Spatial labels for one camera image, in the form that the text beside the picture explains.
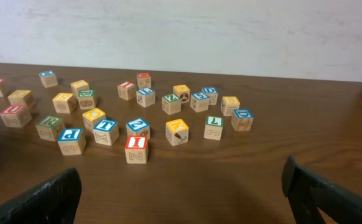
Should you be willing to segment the red U block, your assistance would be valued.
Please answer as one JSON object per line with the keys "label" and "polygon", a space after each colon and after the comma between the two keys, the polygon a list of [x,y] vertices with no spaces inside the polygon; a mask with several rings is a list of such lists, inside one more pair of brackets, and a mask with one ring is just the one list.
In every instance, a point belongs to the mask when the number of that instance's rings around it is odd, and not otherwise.
{"label": "red U block", "polygon": [[10,105],[0,112],[0,117],[9,128],[23,128],[32,119],[25,105]]}

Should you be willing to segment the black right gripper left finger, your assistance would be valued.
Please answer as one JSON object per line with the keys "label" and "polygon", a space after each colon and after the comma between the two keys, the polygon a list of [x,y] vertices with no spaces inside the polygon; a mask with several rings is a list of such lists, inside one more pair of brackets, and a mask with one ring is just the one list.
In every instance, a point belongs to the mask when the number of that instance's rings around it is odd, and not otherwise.
{"label": "black right gripper left finger", "polygon": [[73,223],[81,196],[73,167],[0,205],[0,223]]}

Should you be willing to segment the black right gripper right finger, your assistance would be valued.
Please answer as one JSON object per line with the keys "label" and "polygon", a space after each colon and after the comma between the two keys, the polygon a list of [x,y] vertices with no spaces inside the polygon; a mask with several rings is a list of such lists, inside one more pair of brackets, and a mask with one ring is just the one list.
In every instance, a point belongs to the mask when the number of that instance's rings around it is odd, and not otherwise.
{"label": "black right gripper right finger", "polygon": [[337,223],[362,223],[362,197],[306,169],[289,156],[283,166],[282,191],[296,223],[324,223],[320,211]]}

